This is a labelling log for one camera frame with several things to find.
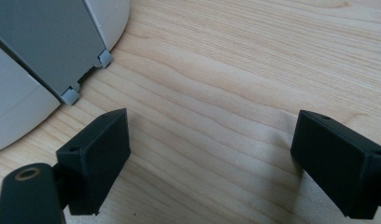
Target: gray plastic panel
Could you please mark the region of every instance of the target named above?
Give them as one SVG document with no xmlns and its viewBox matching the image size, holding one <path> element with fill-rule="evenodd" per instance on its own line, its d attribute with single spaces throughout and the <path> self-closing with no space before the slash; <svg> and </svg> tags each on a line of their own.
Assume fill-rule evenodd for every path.
<svg viewBox="0 0 381 224">
<path fill-rule="evenodd" d="M 0 0 L 0 42 L 57 96 L 106 49 L 82 0 Z"/>
</svg>

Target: white curved object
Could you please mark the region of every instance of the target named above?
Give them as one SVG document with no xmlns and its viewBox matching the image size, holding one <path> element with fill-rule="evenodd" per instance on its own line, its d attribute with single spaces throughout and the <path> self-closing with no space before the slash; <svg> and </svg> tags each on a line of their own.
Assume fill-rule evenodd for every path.
<svg viewBox="0 0 381 224">
<path fill-rule="evenodd" d="M 63 0 L 54 4 L 0 1 L 0 149 L 46 119 L 59 106 L 58 99 L 68 104 L 76 101 L 84 67 L 88 71 L 111 62 L 108 50 L 119 40 L 129 18 L 129 0 Z M 41 18 L 40 12 L 45 19 L 34 23 L 33 16 Z M 13 20 L 2 22 L 7 15 Z M 30 36 L 40 38 L 30 44 L 30 39 L 35 40 Z M 10 51 L 10 56 L 3 49 Z M 61 68 L 67 72 L 53 73 Z"/>
<path fill-rule="evenodd" d="M 85 0 L 106 49 L 112 50 L 129 19 L 129 0 Z"/>
<path fill-rule="evenodd" d="M 30 132 L 59 104 L 0 49 L 0 149 Z"/>
</svg>

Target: wooden table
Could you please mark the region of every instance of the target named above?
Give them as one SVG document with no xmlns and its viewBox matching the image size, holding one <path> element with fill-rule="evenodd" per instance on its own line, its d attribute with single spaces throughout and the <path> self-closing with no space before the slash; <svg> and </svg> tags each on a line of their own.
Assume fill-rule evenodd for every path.
<svg viewBox="0 0 381 224">
<path fill-rule="evenodd" d="M 132 155 L 97 217 L 68 223 L 381 223 L 343 217 L 294 164 L 297 114 L 381 145 L 381 0 L 137 0 L 81 98 L 0 151 L 0 185 L 106 111 Z"/>
</svg>

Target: screw hole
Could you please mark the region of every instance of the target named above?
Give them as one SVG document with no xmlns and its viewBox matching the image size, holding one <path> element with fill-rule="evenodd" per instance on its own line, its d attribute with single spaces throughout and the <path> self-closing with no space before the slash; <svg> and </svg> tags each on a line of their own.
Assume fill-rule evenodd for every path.
<svg viewBox="0 0 381 224">
<path fill-rule="evenodd" d="M 80 147 L 70 147 L 68 150 L 70 152 L 76 152 L 76 151 L 80 151 Z"/>
<path fill-rule="evenodd" d="M 381 150 L 373 150 L 373 154 L 381 156 Z"/>
<path fill-rule="evenodd" d="M 15 176 L 15 179 L 19 181 L 28 180 L 39 175 L 39 173 L 41 173 L 41 170 L 36 167 L 31 167 L 18 172 Z"/>
</svg>

